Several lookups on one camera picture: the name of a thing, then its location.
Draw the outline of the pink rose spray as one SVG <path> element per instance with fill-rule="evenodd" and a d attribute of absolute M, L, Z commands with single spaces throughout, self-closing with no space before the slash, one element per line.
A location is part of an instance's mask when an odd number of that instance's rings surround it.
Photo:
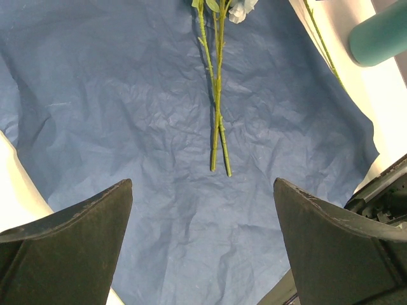
<path fill-rule="evenodd" d="M 327 63 L 328 63 L 328 66 L 329 66 L 329 68 L 331 69 L 331 72 L 335 75 L 335 77 L 336 77 L 336 79 L 338 80 L 339 84 L 342 86 L 343 89 L 345 89 L 345 86 L 344 86 L 343 82 L 342 82 L 341 79 L 340 79 L 340 76 L 339 76 L 339 74 L 338 74 L 338 71 L 336 70 L 336 67 L 335 67 L 335 65 L 334 65 L 334 62 L 333 62 L 333 60 L 332 60 L 332 58 L 331 58 L 331 55 L 330 55 L 330 53 L 329 53 L 329 51 L 328 51 L 328 49 L 327 49 L 327 46 L 326 46 L 326 44 L 325 44 L 325 42 L 324 42 L 324 39 L 323 39 L 323 37 L 322 37 L 322 34 L 321 34 L 321 32 L 320 32 L 320 30 L 319 30 L 319 28 L 318 28 L 318 25 L 317 25 L 317 23 L 316 23 L 316 21 L 315 21 L 315 18 L 314 18 L 314 10 L 311 9 L 311 7 L 310 7 L 310 5 L 309 5 L 309 3 L 308 3 L 307 0 L 303 0 L 303 3 L 304 3 L 304 5 L 305 5 L 305 8 L 307 9 L 308 16 L 310 17 L 311 22 L 312 22 L 312 25 L 313 25 L 313 27 L 314 27 L 314 29 L 315 29 L 315 31 L 316 31 L 316 35 L 317 35 L 317 37 L 319 38 L 319 41 L 321 42 L 322 50 L 323 50 L 324 56 L 325 56 L 325 58 L 326 58 L 326 61 L 327 61 Z"/>
<path fill-rule="evenodd" d="M 198 13 L 198 22 L 199 22 L 199 28 L 200 28 L 200 35 L 198 36 L 198 40 L 203 47 L 203 50 L 205 52 L 206 59 L 204 62 L 207 64 L 207 72 L 209 73 L 210 77 L 210 89 L 212 92 L 212 97 L 213 97 L 213 102 L 214 102 L 214 89 L 212 85 L 214 84 L 214 76 L 216 75 L 216 63 L 212 63 L 211 59 L 211 53 L 210 53 L 210 48 L 209 48 L 209 43 L 207 39 L 207 33 L 206 33 L 206 28 L 205 28 L 205 11 L 209 10 L 210 15 L 212 16 L 213 11 L 218 11 L 219 7 L 214 1 L 204 1 L 204 0 L 193 0 L 191 3 L 191 7 L 196 9 Z M 212 129 L 212 143 L 213 143 L 213 135 L 214 135 L 214 127 Z M 211 154 L 210 154 L 210 164 L 212 160 L 212 147 L 211 147 Z"/>

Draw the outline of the pale blue flower stem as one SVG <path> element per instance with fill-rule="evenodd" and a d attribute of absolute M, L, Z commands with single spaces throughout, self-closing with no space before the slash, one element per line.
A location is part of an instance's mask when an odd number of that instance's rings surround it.
<path fill-rule="evenodd" d="M 223 123 L 223 116 L 221 114 L 221 96 L 222 96 L 222 66 L 223 66 L 223 48 L 225 46 L 224 32 L 226 19 L 234 24 L 239 24 L 246 19 L 246 16 L 254 10 L 255 5 L 258 3 L 254 1 L 214 1 L 219 9 L 212 12 L 214 21 L 214 34 L 216 44 L 216 75 L 214 76 L 214 84 L 212 85 L 214 93 L 214 135 L 212 143 L 212 160 L 211 170 L 216 170 L 217 164 L 217 145 L 221 143 L 223 150 L 223 158 L 226 174 L 228 177 L 232 176 L 230 165 L 230 157 L 228 153 L 228 146 L 226 142 L 226 129 Z"/>

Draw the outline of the teal cylindrical vase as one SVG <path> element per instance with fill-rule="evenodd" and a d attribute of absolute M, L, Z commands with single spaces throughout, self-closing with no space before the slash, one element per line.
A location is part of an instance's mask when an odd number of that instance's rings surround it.
<path fill-rule="evenodd" d="M 406 1 L 396 1 L 356 25 L 348 36 L 353 59 L 373 67 L 406 51 Z"/>

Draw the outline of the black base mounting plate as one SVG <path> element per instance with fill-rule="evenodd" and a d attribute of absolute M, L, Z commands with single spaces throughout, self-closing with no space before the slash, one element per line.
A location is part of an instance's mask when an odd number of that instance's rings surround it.
<path fill-rule="evenodd" d="M 365 218 L 406 230 L 406 158 L 397 160 L 342 207 Z M 262 304 L 302 304 L 291 267 Z"/>

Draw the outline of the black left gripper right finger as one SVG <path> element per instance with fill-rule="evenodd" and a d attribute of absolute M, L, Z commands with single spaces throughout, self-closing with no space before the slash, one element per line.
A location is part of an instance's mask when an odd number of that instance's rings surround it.
<path fill-rule="evenodd" d="M 273 193 L 302 304 L 406 304 L 406 230 L 277 178 Z"/>

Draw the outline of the blue flower bouquet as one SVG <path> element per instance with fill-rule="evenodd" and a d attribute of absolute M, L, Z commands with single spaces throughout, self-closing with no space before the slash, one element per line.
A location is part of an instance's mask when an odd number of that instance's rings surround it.
<path fill-rule="evenodd" d="M 209 166 L 212 107 L 189 1 L 2 1 L 1 131 L 54 210 L 121 179 L 133 207 L 125 304 L 256 304 L 289 261 L 281 177 L 343 206 L 378 156 L 373 124 L 288 1 L 227 22 L 232 176 Z"/>

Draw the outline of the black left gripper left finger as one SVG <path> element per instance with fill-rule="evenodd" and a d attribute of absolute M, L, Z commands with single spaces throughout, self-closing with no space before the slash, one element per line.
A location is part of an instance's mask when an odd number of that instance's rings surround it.
<path fill-rule="evenodd" d="M 132 208 L 124 179 L 1 233 L 1 304 L 105 304 Z"/>

